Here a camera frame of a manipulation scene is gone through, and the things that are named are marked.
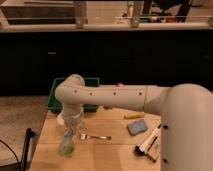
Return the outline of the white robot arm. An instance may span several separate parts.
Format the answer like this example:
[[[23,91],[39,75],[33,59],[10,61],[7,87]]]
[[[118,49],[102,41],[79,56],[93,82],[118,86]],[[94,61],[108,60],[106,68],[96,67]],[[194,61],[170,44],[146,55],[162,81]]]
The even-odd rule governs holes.
[[[55,90],[64,122],[75,127],[84,104],[161,117],[161,171],[213,171],[213,93],[197,84],[88,87],[78,74]]]

